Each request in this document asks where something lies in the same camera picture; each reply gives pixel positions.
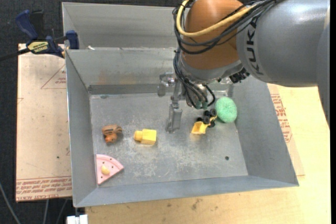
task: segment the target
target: black cable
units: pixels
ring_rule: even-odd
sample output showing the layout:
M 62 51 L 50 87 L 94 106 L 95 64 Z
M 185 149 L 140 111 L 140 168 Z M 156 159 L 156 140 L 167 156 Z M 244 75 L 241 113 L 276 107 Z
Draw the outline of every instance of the black cable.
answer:
M 21 222 L 20 222 L 19 219 L 17 218 L 17 216 L 16 216 L 16 214 L 15 214 L 15 212 L 14 212 L 12 206 L 10 205 L 10 203 L 9 203 L 9 201 L 8 201 L 8 198 L 7 198 L 6 194 L 5 194 L 5 191 L 4 191 L 4 189 L 2 188 L 2 184 L 1 184 L 1 182 L 0 182 L 0 192 L 1 192 L 2 196 L 4 197 L 4 200 L 5 200 L 5 202 L 6 202 L 6 205 L 7 205 L 8 209 L 10 210 L 10 212 L 11 212 L 13 218 L 15 219 L 16 223 L 17 223 L 17 224 L 21 224 Z
M 65 200 L 65 202 L 63 203 L 63 206 L 61 208 L 61 211 L 59 212 L 59 215 L 57 217 L 57 220 L 56 220 L 56 224 L 59 224 L 61 218 L 62 218 L 62 214 L 63 214 L 63 211 L 65 209 L 65 205 L 67 205 L 67 202 L 68 202 L 68 199 Z
M 47 199 L 46 207 L 44 209 L 43 224 L 46 224 L 46 221 L 47 221 L 48 208 L 49 208 L 49 199 Z
M 216 96 L 214 94 L 214 92 L 209 88 L 209 86 L 207 84 L 204 84 L 203 85 L 207 90 L 208 92 L 212 95 L 212 101 L 210 102 L 210 104 L 208 104 L 208 106 L 211 106 L 215 101 L 216 101 Z
M 181 48 L 181 50 L 183 50 L 184 52 L 188 53 L 188 54 L 200 54 L 200 53 L 203 53 L 205 51 L 208 51 L 209 49 L 213 48 L 214 46 L 216 45 L 219 45 L 218 44 L 218 41 L 228 35 L 229 33 L 231 33 L 233 30 L 237 29 L 239 26 L 241 26 L 242 24 L 244 24 L 246 21 L 248 21 L 250 18 L 254 17 L 256 14 L 258 13 L 262 13 L 264 12 L 266 9 L 268 9 L 270 6 L 276 4 L 276 3 L 279 3 L 283 0 L 260 0 L 258 1 L 259 3 L 254 5 L 254 7 L 249 11 L 249 13 L 245 14 L 244 16 L 242 16 L 240 19 L 238 19 L 235 23 L 231 24 L 225 31 L 223 31 L 220 35 L 218 35 L 217 37 L 211 39 L 211 40 L 207 40 L 207 41 L 204 41 L 204 42 L 198 42 L 198 43 L 191 43 L 191 42 L 188 42 L 186 40 L 182 40 L 181 37 L 180 37 L 180 33 L 178 32 L 178 30 L 176 29 L 176 10 L 174 10 L 175 14 L 174 14 L 174 20 L 175 20 L 175 27 L 174 27 L 174 31 L 175 31 L 175 34 L 176 34 L 176 37 L 177 37 L 177 40 L 178 40 L 178 44 Z M 251 1 L 249 3 L 246 4 L 249 5 L 249 4 L 254 4 L 256 1 Z M 184 48 L 182 46 L 182 43 L 185 44 L 185 45 L 189 45 L 189 46 L 209 46 L 205 49 L 202 49 L 202 50 L 199 50 L 199 51 L 189 51 L 187 50 L 186 48 Z
M 7 59 L 10 59 L 10 58 L 15 58 L 21 54 L 26 54 L 27 52 L 30 52 L 30 50 L 28 48 L 25 48 L 25 49 L 22 49 L 22 50 L 19 50 L 17 52 L 14 52 L 12 54 L 7 54 L 5 56 L 1 56 L 0 57 L 0 62 L 4 61 L 4 60 L 7 60 Z

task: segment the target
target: cable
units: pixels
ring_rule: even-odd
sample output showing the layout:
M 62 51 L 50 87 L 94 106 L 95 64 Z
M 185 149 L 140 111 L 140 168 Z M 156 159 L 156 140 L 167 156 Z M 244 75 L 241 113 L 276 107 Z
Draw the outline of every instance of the cable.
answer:
M 63 206 L 62 206 L 62 208 L 61 208 L 61 211 L 59 212 L 59 215 L 58 215 L 58 217 L 57 217 L 56 224 L 59 224 L 59 221 L 61 220 L 63 211 L 64 211 L 64 209 L 65 209 L 65 205 L 67 204 L 68 200 L 69 200 L 69 199 L 66 199 L 66 200 L 65 200 L 65 202 L 64 202 L 64 204 L 63 204 Z
M 188 53 L 188 54 L 200 54 L 203 52 L 208 51 L 209 49 L 213 48 L 216 45 L 220 45 L 225 43 L 226 41 L 228 41 L 229 39 L 231 39 L 232 37 L 234 37 L 235 35 L 238 34 L 238 32 L 234 35 L 232 35 L 231 37 L 229 37 L 228 39 L 226 39 L 225 41 L 222 41 L 220 44 L 218 43 L 218 41 L 220 39 L 222 39 L 224 36 L 227 36 L 228 34 L 230 34 L 233 30 L 237 29 L 238 27 L 240 27 L 241 25 L 243 25 L 245 22 L 247 22 L 248 20 L 250 20 L 252 17 L 255 16 L 260 16 L 266 9 L 268 9 L 270 6 L 279 3 L 283 0 L 258 0 L 258 1 L 251 1 L 249 3 L 247 3 L 246 5 L 253 5 L 253 9 L 251 10 L 251 12 L 249 14 L 245 14 L 243 15 L 240 19 L 238 19 L 236 22 L 234 22 L 233 24 L 231 24 L 228 28 L 226 28 L 220 35 L 218 35 L 217 37 L 211 39 L 211 40 L 207 40 L 204 42 L 198 42 L 196 43 L 194 41 L 194 43 L 188 42 L 186 40 L 182 40 L 180 37 L 180 33 L 177 31 L 176 27 L 174 28 L 175 31 L 175 35 L 177 37 L 178 40 L 178 44 L 180 49 L 182 49 L 184 52 Z M 174 20 L 175 20 L 175 24 L 176 24 L 176 9 L 174 9 L 173 14 L 174 14 Z M 240 9 L 242 9 L 242 6 L 238 9 L 236 9 L 233 13 L 239 11 Z M 208 46 L 205 49 L 199 50 L 199 51 L 188 51 L 186 50 L 183 46 L 183 44 L 189 45 L 189 46 Z
M 49 207 L 49 199 L 46 201 L 46 208 L 44 210 L 43 224 L 46 224 L 46 221 L 47 221 L 48 207 Z
M 211 25 L 211 26 L 209 26 L 209 27 L 207 27 L 203 30 L 197 31 L 197 32 L 188 33 L 188 32 L 185 32 L 181 27 L 181 14 L 182 14 L 182 11 L 185 9 L 186 4 L 188 4 L 189 1 L 193 1 L 193 0 L 184 0 L 182 2 L 182 4 L 180 5 L 180 7 L 177 11 L 177 16 L 176 16 L 176 28 L 177 28 L 178 32 L 185 37 L 197 37 L 197 36 L 201 36 L 201 35 L 207 34 L 209 32 L 212 32 L 212 31 L 214 31 L 214 30 L 216 30 L 216 29 L 218 29 L 218 28 L 220 28 L 220 27 L 222 27 L 226 24 L 231 23 L 232 21 L 234 21 L 236 19 L 241 18 L 242 16 L 244 16 L 245 14 L 247 14 L 249 11 L 251 11 L 254 8 L 254 5 L 246 7 L 245 9 L 240 10 L 239 12 L 235 13 L 234 15 L 232 15 L 232 16 L 224 19 L 224 20 L 221 20 L 217 24 Z
M 11 212 L 13 218 L 15 219 L 16 223 L 17 223 L 17 224 L 21 224 L 21 222 L 20 222 L 19 219 L 17 218 L 17 216 L 16 216 L 16 214 L 15 214 L 13 208 L 11 207 L 11 205 L 10 205 L 8 199 L 7 199 L 7 196 L 6 196 L 6 194 L 5 194 L 5 191 L 4 191 L 4 189 L 2 188 L 2 184 L 1 184 L 1 182 L 0 182 L 0 190 L 1 190 L 2 196 L 4 197 L 4 200 L 5 200 L 5 202 L 6 202 L 6 205 L 7 205 L 8 209 L 10 210 L 10 212 Z

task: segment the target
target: pink plastic piece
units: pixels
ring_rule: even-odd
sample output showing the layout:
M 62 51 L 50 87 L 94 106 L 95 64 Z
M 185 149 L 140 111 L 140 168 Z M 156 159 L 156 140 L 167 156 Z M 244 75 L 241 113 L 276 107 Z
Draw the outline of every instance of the pink plastic piece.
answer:
M 96 154 L 96 167 L 98 185 L 105 182 L 107 179 L 111 178 L 116 173 L 124 169 L 122 164 L 119 163 L 115 158 L 102 154 Z

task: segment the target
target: small figurine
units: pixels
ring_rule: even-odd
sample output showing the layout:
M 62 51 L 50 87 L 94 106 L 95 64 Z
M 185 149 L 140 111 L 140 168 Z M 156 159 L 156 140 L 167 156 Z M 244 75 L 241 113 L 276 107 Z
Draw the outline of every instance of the small figurine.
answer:
M 101 129 L 106 143 L 114 143 L 118 135 L 122 134 L 122 128 L 117 124 L 107 125 Z

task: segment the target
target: green ball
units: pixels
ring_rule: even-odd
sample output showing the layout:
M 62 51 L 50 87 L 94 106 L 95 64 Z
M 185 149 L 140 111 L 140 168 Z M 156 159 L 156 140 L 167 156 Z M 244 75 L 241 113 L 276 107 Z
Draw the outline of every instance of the green ball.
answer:
M 215 103 L 217 116 L 223 122 L 234 122 L 237 118 L 237 106 L 229 97 L 221 97 Z

